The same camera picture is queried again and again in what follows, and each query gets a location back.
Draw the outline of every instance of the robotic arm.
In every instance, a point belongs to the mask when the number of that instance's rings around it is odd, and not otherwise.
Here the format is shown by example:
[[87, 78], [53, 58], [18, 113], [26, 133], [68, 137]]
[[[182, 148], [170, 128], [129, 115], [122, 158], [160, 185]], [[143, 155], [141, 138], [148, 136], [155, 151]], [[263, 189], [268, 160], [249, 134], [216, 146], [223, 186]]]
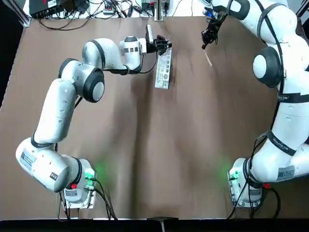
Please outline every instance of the robotic arm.
[[296, 15], [282, 4], [269, 0], [213, 0], [212, 4], [214, 16], [202, 32], [203, 49], [215, 41], [226, 17], [222, 13], [235, 17], [268, 45], [256, 55], [253, 72], [260, 82], [279, 91], [273, 127], [260, 136], [266, 142], [253, 158], [237, 159], [227, 173], [232, 202], [237, 207], [257, 207], [263, 183], [309, 173], [309, 146], [304, 144], [309, 136], [309, 48], [295, 33]]
[[[120, 53], [109, 39], [88, 41], [82, 50], [83, 61], [69, 58], [60, 67], [58, 79], [47, 92], [40, 121], [31, 138], [25, 139], [17, 148], [16, 159], [20, 166], [38, 180], [46, 189], [54, 192], [64, 190], [70, 203], [88, 202], [95, 187], [95, 171], [85, 159], [60, 155], [55, 144], [67, 137], [78, 96], [88, 102], [98, 102], [105, 89], [103, 71], [126, 75], [141, 70], [140, 55], [162, 52], [171, 42], [164, 37], [152, 38], [147, 25], [146, 38], [126, 37], [120, 42]], [[122, 64], [120, 54], [125, 57]]]

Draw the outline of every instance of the brown mat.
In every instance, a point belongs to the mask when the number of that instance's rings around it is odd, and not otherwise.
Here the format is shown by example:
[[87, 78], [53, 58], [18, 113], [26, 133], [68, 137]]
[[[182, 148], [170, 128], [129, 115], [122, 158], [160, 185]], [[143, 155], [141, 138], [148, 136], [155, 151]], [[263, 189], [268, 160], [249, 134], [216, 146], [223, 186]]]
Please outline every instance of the brown mat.
[[[83, 45], [94, 38], [119, 44], [128, 35], [144, 37], [147, 23], [154, 35], [173, 42], [170, 89], [154, 88], [155, 72], [135, 76], [106, 72], [103, 99], [97, 104], [81, 102], [59, 152], [90, 160], [111, 190], [120, 218], [229, 215], [226, 171], [236, 158], [250, 155], [255, 137], [268, 129], [274, 111], [276, 91], [259, 83], [252, 72], [253, 57], [264, 45], [228, 18], [218, 45], [207, 49], [211, 68], [201, 49], [206, 18], [168, 17], [164, 23], [141, 18], [91, 20], [74, 31], [45, 30], [31, 22], [0, 112], [0, 219], [56, 217], [56, 194], [19, 167], [15, 150], [36, 129], [62, 61], [81, 59]], [[143, 69], [154, 61], [153, 54], [147, 55]], [[282, 200], [281, 217], [309, 216], [307, 180], [275, 185]], [[269, 196], [257, 217], [269, 217], [275, 208], [275, 198]], [[238, 214], [246, 217], [248, 211]], [[80, 217], [106, 217], [102, 201], [97, 199], [95, 209], [82, 210]]]

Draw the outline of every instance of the metal bracket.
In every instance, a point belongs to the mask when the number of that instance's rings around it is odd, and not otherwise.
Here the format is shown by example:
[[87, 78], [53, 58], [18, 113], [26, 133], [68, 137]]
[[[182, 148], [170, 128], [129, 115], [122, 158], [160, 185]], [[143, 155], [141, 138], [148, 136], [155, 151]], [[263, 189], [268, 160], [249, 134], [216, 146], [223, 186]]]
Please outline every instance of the metal bracket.
[[30, 26], [31, 18], [19, 7], [14, 0], [6, 0], [4, 3], [10, 7], [17, 15], [18, 21], [23, 27], [28, 28]]

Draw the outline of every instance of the label sticker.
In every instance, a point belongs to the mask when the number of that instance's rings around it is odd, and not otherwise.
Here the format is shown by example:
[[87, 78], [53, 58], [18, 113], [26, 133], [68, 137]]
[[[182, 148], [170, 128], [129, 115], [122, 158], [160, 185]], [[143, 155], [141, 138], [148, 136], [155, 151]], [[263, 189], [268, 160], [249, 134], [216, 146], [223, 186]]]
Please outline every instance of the label sticker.
[[250, 190], [250, 196], [259, 196], [261, 194], [261, 190]]
[[56, 173], [51, 173], [49, 177], [53, 180], [57, 180], [58, 175]]
[[288, 180], [288, 179], [293, 178], [294, 172], [295, 172], [294, 165], [291, 165], [291, 166], [286, 167], [286, 168], [279, 168], [278, 169], [277, 181]]
[[48, 8], [56, 6], [57, 5], [57, 0], [52, 0], [48, 2]]
[[66, 196], [67, 197], [76, 197], [77, 196], [77, 190], [66, 190]]
[[31, 171], [31, 167], [36, 160], [36, 158], [29, 152], [23, 151], [20, 157], [20, 162]]

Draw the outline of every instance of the green led light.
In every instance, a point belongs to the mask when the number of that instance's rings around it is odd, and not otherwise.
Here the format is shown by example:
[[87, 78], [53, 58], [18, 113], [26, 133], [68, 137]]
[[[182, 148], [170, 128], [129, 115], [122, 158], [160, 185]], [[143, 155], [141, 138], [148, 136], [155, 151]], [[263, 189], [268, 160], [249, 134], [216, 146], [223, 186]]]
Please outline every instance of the green led light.
[[95, 171], [93, 171], [91, 168], [86, 168], [85, 169], [85, 178], [86, 179], [95, 178]]

